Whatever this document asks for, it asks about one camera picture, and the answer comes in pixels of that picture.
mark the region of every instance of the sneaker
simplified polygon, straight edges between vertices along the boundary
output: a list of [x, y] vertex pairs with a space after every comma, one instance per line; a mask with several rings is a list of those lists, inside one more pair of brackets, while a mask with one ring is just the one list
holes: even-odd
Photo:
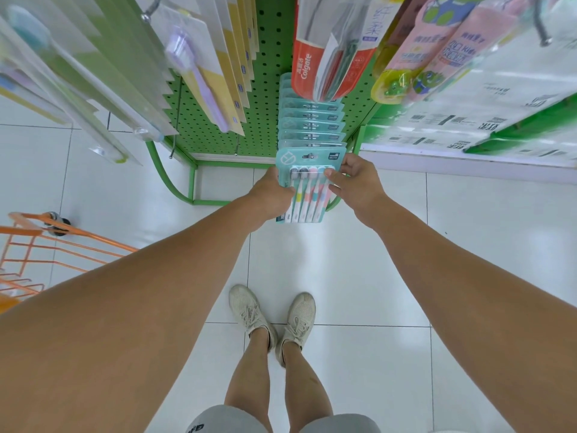
[[275, 327], [269, 324], [260, 311], [258, 299], [252, 291], [241, 284], [234, 286], [228, 292], [228, 305], [233, 312], [237, 322], [245, 327], [246, 333], [250, 337], [257, 328], [268, 330], [268, 351], [270, 352], [278, 340]]
[[302, 347], [305, 346], [305, 342], [313, 328], [316, 312], [317, 306], [310, 293], [299, 293], [294, 298], [292, 305], [288, 309], [288, 323], [285, 327], [285, 334], [276, 346], [276, 358], [283, 368], [285, 368], [283, 344], [287, 341], [294, 342], [302, 351]]

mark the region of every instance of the left hand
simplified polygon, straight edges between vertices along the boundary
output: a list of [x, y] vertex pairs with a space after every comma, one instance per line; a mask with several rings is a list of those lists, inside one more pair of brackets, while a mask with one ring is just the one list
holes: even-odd
[[265, 222], [288, 210], [295, 191], [292, 187], [284, 188], [279, 185], [279, 171], [277, 167], [272, 166], [246, 197], [256, 204], [258, 217]]

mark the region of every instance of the forearm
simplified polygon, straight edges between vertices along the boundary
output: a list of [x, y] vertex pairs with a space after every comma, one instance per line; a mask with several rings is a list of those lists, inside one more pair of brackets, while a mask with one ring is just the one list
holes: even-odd
[[1, 315], [0, 430], [143, 431], [255, 221], [239, 199]]
[[514, 428], [577, 430], [574, 307], [456, 246], [388, 197], [369, 225], [440, 338]]

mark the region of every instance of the red colgate packaging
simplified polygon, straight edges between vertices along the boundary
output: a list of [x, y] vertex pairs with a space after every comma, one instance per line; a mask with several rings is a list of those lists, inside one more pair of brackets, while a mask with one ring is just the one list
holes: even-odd
[[292, 88], [312, 101], [352, 91], [403, 0], [298, 0]]

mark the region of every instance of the green pegboard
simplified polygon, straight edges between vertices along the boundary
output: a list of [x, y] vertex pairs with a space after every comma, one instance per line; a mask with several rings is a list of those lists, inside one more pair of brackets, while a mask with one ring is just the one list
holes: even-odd
[[[255, 80], [248, 93], [250, 108], [245, 108], [247, 123], [240, 137], [238, 154], [242, 156], [276, 156], [279, 113], [279, 78], [292, 69], [292, 38], [296, 0], [256, 0], [260, 53], [253, 61]], [[360, 126], [375, 102], [371, 100], [372, 63], [363, 73], [357, 87], [343, 98], [346, 140]], [[172, 82], [174, 95], [167, 98], [167, 110], [179, 131], [178, 147], [187, 153], [233, 155], [237, 148], [235, 133], [222, 133], [209, 122], [198, 102], [182, 79]]]

